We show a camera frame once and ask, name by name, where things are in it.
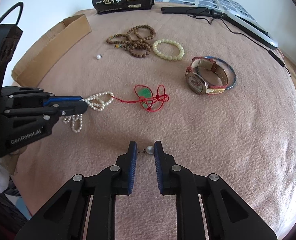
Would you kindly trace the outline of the wristwatch with leather strap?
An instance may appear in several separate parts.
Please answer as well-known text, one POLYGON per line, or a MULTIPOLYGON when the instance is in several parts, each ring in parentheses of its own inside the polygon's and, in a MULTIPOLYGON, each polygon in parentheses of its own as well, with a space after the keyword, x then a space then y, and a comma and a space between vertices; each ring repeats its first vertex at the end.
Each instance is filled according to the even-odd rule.
POLYGON ((206 57, 194 57, 187 67, 185 79, 189 88, 196 94, 221 94, 228 87, 228 76, 225 70, 214 59, 206 57), (204 68, 215 74, 221 81, 220 85, 211 84, 209 81, 198 73, 198 68, 204 68))

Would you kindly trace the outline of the cardboard box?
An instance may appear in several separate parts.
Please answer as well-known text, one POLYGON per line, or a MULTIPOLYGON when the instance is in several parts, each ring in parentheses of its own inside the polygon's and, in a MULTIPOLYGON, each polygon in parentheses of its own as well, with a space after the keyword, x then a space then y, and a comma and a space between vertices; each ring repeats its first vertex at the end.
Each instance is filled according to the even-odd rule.
POLYGON ((37 87, 57 61, 90 32, 86 15, 65 18, 26 51, 12 70, 13 80, 20 86, 37 87))

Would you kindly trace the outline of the small pearl earring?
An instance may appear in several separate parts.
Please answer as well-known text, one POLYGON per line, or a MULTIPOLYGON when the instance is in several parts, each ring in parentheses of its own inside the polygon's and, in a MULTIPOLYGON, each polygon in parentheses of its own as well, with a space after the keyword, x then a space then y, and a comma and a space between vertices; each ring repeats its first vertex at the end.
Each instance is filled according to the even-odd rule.
POLYGON ((98 55, 96 56, 96 59, 97 59, 97 60, 102 59, 102 55, 101 55, 101 54, 98 54, 98 55))

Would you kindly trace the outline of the thin blue bangle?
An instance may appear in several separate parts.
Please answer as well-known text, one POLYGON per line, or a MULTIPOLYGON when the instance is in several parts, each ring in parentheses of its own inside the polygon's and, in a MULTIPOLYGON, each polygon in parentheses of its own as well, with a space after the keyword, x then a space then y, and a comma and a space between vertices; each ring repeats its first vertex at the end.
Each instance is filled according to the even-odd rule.
POLYGON ((218 58, 218 57, 214 57, 214 56, 205 56, 206 59, 209 60, 214 60, 216 62, 216 64, 218 64, 221 68, 224 69, 225 74, 228 77, 228 85, 226 87, 226 90, 230 90, 232 89, 237 81, 237 77, 235 74, 235 71, 233 70, 233 68, 224 60, 218 58))

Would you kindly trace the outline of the blue checkered bedsheet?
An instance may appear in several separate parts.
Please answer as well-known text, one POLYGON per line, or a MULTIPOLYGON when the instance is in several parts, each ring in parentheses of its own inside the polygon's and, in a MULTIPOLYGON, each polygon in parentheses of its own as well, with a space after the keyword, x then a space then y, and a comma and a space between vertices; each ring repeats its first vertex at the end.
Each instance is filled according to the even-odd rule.
POLYGON ((257 24, 257 21, 242 7, 238 2, 233 0, 155 0, 157 2, 184 4, 193 7, 208 7, 221 12, 231 11, 236 16, 240 16, 250 22, 257 24))

